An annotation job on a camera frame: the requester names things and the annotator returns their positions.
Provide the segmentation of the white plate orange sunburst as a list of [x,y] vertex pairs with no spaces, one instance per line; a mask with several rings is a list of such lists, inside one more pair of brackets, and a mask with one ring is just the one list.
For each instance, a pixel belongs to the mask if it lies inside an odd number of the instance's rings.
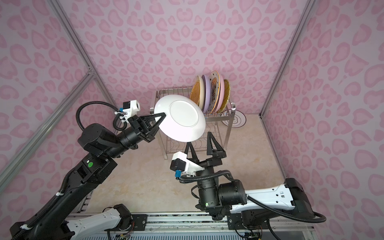
[[164,113],[160,130],[178,142],[193,142],[203,136],[206,119],[197,104],[181,95],[168,95],[155,104],[155,114]]

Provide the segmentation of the white plate black rim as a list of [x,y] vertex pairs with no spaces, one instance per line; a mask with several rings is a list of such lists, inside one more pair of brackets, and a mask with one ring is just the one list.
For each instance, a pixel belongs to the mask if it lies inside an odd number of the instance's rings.
[[[227,117],[227,115],[228,115],[228,113],[225,112],[225,113],[221,114],[221,117]],[[232,128],[234,128],[234,129],[241,128],[242,126],[244,126],[246,124],[246,122],[247,122],[246,116],[242,112],[236,111],[235,116],[234,116],[234,121],[232,124]],[[229,120],[222,121],[222,123],[227,127],[229,126]]]

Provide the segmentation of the orange woven plate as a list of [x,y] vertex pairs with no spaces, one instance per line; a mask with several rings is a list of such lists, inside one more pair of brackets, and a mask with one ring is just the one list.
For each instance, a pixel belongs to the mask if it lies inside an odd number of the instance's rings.
[[197,80],[192,87],[191,93],[190,93],[190,100],[193,101],[195,104],[200,104],[200,81]]

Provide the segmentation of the pink bear plate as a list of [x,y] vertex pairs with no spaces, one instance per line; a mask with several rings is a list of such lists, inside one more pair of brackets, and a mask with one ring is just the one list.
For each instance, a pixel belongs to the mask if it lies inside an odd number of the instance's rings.
[[219,96],[218,96],[218,101],[217,101],[214,113],[218,113],[219,112],[219,110],[220,110],[220,108],[221,108],[221,106],[223,104],[223,101],[224,101],[224,95],[225,95],[225,82],[224,82],[223,78],[220,78]]

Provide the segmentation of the purple shell-shaped plate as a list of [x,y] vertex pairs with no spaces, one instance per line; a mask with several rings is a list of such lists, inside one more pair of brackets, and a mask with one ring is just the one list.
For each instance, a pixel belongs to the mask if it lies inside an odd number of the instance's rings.
[[204,83],[204,100],[203,100],[203,113],[207,114],[208,113],[208,108],[211,103],[211,81],[209,79],[208,75],[202,75],[202,80]]

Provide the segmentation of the yellow woven plate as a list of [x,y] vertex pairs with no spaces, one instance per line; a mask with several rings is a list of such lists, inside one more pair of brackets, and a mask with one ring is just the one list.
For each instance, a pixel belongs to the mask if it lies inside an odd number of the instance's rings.
[[223,98],[222,105],[218,111],[219,114],[224,112],[230,99],[230,93],[231,93],[230,83],[227,79],[224,79],[224,84],[225,84],[224,98]]

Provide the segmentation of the white star cartoon plate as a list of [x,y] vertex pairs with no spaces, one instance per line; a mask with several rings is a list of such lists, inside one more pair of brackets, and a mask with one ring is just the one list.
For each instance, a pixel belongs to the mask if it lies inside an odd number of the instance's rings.
[[211,83],[211,94],[210,94],[210,105],[208,107],[207,113],[212,114],[215,112],[215,109],[219,101],[220,88],[221,88],[220,74],[217,71],[213,71],[209,76],[209,80]]

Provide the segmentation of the cream plain plate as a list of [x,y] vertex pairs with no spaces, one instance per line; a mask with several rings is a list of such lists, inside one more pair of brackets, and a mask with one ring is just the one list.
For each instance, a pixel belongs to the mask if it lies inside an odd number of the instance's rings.
[[201,110],[203,110],[204,83],[203,83],[202,77],[200,77],[200,76],[197,76],[197,77],[196,77],[196,81],[197,81],[197,80],[200,81],[200,104],[199,104],[199,108],[200,108]]

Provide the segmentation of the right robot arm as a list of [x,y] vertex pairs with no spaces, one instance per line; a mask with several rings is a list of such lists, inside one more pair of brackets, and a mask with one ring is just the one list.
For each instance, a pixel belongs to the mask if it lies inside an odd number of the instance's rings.
[[241,223],[252,229],[270,219],[284,217],[302,223],[322,223],[325,217],[314,212],[302,185],[294,178],[276,187],[246,190],[229,170],[215,171],[227,153],[212,133],[207,139],[208,159],[200,161],[193,144],[174,154],[171,170],[181,184],[195,184],[196,208],[208,213],[214,221],[240,215]]

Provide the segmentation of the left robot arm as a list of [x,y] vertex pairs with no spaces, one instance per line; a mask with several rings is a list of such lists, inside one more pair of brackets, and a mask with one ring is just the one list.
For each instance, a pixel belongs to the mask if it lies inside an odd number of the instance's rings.
[[102,184],[128,150],[135,150],[141,141],[151,142],[166,118],[165,113],[132,116],[130,127],[115,135],[100,124],[87,126],[78,143],[88,154],[65,175],[58,192],[35,215],[10,228],[14,240],[70,240],[67,216],[92,190]]

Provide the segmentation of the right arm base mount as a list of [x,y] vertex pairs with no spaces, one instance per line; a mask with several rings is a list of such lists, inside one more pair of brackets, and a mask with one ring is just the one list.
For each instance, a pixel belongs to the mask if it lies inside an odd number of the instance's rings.
[[229,214],[227,220],[229,230],[268,230],[267,214],[262,210]]

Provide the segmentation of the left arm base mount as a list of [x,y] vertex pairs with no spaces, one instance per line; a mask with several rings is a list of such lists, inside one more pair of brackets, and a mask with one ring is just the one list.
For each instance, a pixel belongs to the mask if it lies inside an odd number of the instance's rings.
[[113,207],[107,207],[103,210],[103,213],[109,212],[114,209],[118,212],[117,216],[120,221],[114,228],[109,231],[144,231],[147,225],[148,215],[146,214],[132,214],[124,204],[118,204]]

